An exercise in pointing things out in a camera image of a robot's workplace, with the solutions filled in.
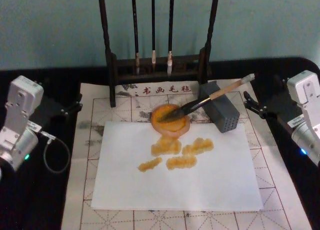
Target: black cable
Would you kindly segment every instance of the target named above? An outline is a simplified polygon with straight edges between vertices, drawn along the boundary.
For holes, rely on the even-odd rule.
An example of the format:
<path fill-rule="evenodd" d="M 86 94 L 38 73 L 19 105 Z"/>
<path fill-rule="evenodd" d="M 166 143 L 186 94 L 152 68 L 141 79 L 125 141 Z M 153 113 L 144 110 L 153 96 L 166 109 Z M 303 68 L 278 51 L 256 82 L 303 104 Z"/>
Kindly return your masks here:
<path fill-rule="evenodd" d="M 53 173 L 53 174 L 61 174 L 61 173 L 63 173 L 63 172 L 67 169 L 67 167 L 69 166 L 71 154 L 70 154 L 70 149 L 69 149 L 69 147 L 68 147 L 62 140 L 60 140 L 60 139 L 57 138 L 57 137 L 54 139 L 54 141 L 55 141 L 55 140 L 58 141 L 58 142 L 60 142 L 60 143 L 64 146 L 64 149 L 65 149 L 66 152 L 67 152 L 68 160 L 67 160 L 66 165 L 65 165 L 61 170 L 58 170 L 58 171 L 53 170 L 51 167 L 49 167 L 48 162 L 47 162 L 47 159 L 46 159 L 46 155 L 47 155 L 48 147 L 49 147 L 50 143 L 52 142 L 52 139 L 51 139 L 51 138 L 48 140 L 48 142 L 47 142 L 46 145 L 45 145 L 44 152 L 43 152 L 43 161 L 44 161 L 45 167 L 49 170 L 49 172 L 51 172 L 51 173 Z"/>

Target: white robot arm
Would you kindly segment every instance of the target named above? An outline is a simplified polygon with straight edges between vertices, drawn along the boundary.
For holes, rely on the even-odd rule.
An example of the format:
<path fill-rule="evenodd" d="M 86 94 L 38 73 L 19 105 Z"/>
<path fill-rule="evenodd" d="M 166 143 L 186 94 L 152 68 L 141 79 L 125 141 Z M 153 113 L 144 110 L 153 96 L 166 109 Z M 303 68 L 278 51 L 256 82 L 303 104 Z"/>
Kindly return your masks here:
<path fill-rule="evenodd" d="M 43 94 L 41 85 L 24 76 L 19 76 L 10 84 L 5 104 L 7 114 L 0 131 L 0 161 L 14 171 L 38 144 L 37 136 L 27 126 Z"/>
<path fill-rule="evenodd" d="M 320 162 L 320 84 L 317 74 L 305 70 L 287 81 L 289 94 L 302 109 L 304 122 L 291 138 L 319 167 Z"/>

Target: ink stain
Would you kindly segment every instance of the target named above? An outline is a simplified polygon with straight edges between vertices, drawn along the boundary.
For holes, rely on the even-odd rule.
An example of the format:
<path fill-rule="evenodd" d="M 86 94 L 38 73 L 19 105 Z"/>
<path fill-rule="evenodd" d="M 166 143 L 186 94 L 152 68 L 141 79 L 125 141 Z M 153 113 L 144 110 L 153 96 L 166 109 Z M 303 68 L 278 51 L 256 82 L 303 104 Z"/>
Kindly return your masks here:
<path fill-rule="evenodd" d="M 190 120 L 192 122 L 196 121 L 197 120 L 197 115 L 196 114 L 192 114 Z"/>
<path fill-rule="evenodd" d="M 94 146 L 96 144 L 101 144 L 101 143 L 102 143 L 102 139 L 101 140 L 87 140 L 87 141 L 85 141 L 86 146 Z"/>
<path fill-rule="evenodd" d="M 105 126 L 93 126 L 92 129 L 96 131 L 101 137 L 104 135 Z"/>
<path fill-rule="evenodd" d="M 124 85 L 122 85 L 122 87 L 123 87 L 123 89 L 124 90 L 128 90 L 128 89 L 137 89 L 138 87 L 137 87 L 137 85 L 135 85 L 135 84 L 124 84 Z"/>
<path fill-rule="evenodd" d="M 141 118 L 149 119 L 150 116 L 151 116 L 151 112 L 140 111 L 140 117 Z"/>
<path fill-rule="evenodd" d="M 81 121 L 78 123 L 78 129 L 89 129 L 91 126 L 91 121 Z"/>
<path fill-rule="evenodd" d="M 131 97 L 131 94 L 129 92 L 126 92 L 126 91 L 119 91 L 119 92 L 116 93 L 116 95 Z"/>

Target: white paper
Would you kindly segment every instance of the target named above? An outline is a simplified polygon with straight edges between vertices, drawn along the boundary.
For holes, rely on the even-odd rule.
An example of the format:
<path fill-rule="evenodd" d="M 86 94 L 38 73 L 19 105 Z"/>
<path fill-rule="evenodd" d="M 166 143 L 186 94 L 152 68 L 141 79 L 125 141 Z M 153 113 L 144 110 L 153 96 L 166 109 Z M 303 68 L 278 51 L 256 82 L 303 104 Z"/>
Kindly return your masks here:
<path fill-rule="evenodd" d="M 213 123 L 191 124 L 182 146 L 209 138 L 214 149 L 197 155 L 192 168 L 168 170 L 154 159 L 151 145 L 161 135 L 150 123 L 107 121 L 91 207 L 102 210 L 258 211 L 263 208 L 244 127 L 220 133 Z"/>

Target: teal wall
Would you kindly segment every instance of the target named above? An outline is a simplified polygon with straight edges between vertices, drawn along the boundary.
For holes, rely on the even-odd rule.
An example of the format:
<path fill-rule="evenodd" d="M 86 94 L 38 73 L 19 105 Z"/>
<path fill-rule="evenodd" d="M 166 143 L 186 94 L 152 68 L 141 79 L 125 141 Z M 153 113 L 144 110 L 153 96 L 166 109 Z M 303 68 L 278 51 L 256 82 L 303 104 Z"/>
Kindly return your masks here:
<path fill-rule="evenodd" d="M 105 0 L 111 50 L 134 58 L 131 0 Z M 151 0 L 136 0 L 151 57 Z M 174 0 L 173 55 L 197 54 L 212 0 Z M 168 51 L 169 0 L 156 0 L 156 50 Z M 219 0 L 211 60 L 303 56 L 320 66 L 320 0 Z M 0 70 L 105 66 L 98 0 L 0 0 Z"/>

